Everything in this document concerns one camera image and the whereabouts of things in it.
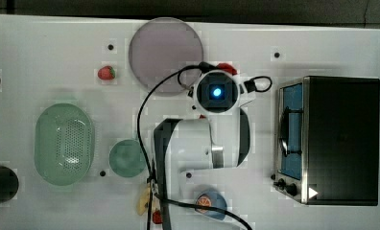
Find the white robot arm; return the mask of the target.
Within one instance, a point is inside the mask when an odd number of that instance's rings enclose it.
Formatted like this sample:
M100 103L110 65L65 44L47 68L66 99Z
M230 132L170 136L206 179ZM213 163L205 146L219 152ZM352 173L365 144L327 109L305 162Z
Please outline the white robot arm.
M249 119L242 106L252 102L258 78L230 75L224 70L202 74L191 98L198 119L166 119L154 130L155 178L164 230L177 230L177 208L194 210L222 221L230 216L227 203L215 190L206 190L190 203L181 183L194 172L236 168L249 154Z

